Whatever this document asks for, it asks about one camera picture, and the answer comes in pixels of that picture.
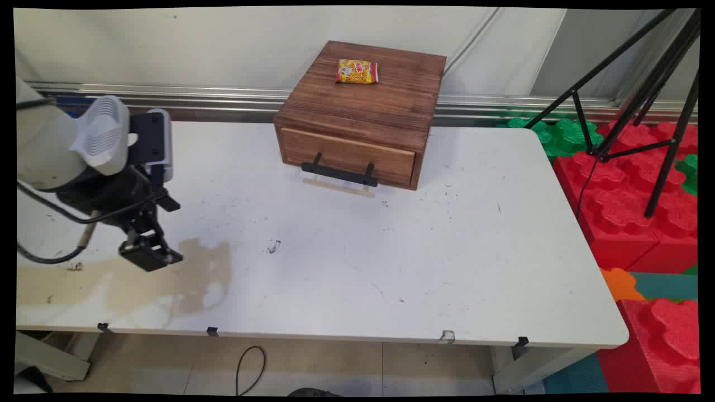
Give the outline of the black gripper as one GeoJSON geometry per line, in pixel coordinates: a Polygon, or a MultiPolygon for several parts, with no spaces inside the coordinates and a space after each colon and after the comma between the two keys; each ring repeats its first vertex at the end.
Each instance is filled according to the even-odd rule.
{"type": "Polygon", "coordinates": [[[56,192],[60,204],[46,199],[42,204],[76,223],[119,227],[127,234],[118,249],[120,256],[152,272],[183,260],[169,247],[159,224],[158,207],[168,213],[180,209],[163,188],[168,180],[169,168],[164,165],[127,166],[109,176],[87,169],[56,192]]]}

